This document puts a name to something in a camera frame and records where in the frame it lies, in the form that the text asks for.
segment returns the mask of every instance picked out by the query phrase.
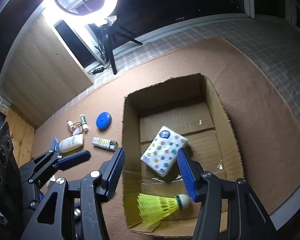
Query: ring light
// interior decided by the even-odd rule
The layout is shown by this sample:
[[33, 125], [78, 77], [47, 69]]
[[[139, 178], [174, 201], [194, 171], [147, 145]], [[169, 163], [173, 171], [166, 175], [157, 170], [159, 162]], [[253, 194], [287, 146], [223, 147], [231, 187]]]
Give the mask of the ring light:
[[87, 15], [73, 15], [59, 8], [55, 0], [44, 0], [47, 8], [60, 15], [60, 18], [67, 19], [70, 22], [81, 23], [83, 25], [90, 23], [95, 23], [96, 25], [100, 25], [100, 23], [103, 24], [104, 19], [113, 12], [117, 5], [117, 1], [118, 0], [105, 0], [103, 7], [98, 11], [89, 13]]

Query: shuttlecock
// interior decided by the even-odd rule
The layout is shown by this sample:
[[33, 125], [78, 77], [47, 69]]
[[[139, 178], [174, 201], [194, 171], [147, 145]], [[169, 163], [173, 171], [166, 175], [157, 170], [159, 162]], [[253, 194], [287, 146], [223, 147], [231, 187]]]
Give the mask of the shuttlecock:
[[176, 195], [174, 198], [151, 196], [141, 193], [138, 196], [140, 216], [146, 226], [153, 225], [178, 209], [188, 207], [190, 203], [191, 198], [185, 194]]

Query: blue round lid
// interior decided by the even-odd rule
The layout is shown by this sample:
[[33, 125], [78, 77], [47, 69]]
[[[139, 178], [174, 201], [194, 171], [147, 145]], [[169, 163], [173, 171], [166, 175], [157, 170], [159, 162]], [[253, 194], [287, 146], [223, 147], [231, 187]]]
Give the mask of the blue round lid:
[[111, 123], [111, 115], [108, 112], [102, 112], [99, 114], [97, 120], [96, 120], [96, 126], [103, 130], [107, 129]]

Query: white tissue packet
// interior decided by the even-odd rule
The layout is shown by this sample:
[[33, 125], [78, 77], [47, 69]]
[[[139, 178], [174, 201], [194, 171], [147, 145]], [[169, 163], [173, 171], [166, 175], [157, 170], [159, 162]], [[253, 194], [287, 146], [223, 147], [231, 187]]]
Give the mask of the white tissue packet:
[[140, 160], [164, 177], [176, 162], [178, 150], [187, 142], [187, 138], [163, 126]]

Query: brown mat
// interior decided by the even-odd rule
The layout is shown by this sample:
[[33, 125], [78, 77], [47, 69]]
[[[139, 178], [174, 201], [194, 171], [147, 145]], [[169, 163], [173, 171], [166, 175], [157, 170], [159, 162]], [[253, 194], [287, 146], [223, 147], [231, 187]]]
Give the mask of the brown mat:
[[[273, 212], [300, 185], [300, 125], [256, 65], [221, 37], [200, 41], [145, 63], [94, 91], [37, 130], [33, 156], [48, 150], [53, 136], [69, 137], [66, 119], [77, 122], [84, 113], [90, 126], [85, 135], [85, 149], [91, 151], [92, 158], [57, 173], [69, 180], [82, 178], [112, 156], [111, 152], [92, 146], [93, 136], [121, 143], [126, 95], [170, 77], [191, 73], [208, 76], [220, 93], [239, 142], [245, 176], [267, 211]], [[110, 112], [113, 120], [107, 131], [100, 132], [95, 120], [103, 111]], [[119, 183], [116, 197], [104, 204], [110, 238], [146, 238], [126, 229], [121, 195]]]

